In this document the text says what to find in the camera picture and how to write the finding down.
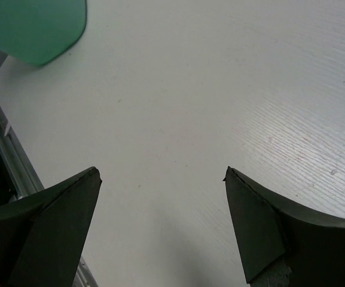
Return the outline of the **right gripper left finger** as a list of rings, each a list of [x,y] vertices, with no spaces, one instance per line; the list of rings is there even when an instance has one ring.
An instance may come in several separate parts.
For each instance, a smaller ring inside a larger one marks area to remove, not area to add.
[[[0,286],[72,286],[101,183],[90,167],[0,206]]]

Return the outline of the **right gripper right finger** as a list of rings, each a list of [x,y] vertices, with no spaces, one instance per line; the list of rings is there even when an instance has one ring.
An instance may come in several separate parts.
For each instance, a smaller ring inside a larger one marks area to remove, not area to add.
[[[345,286],[345,219],[269,190],[229,167],[225,189],[246,282]]]

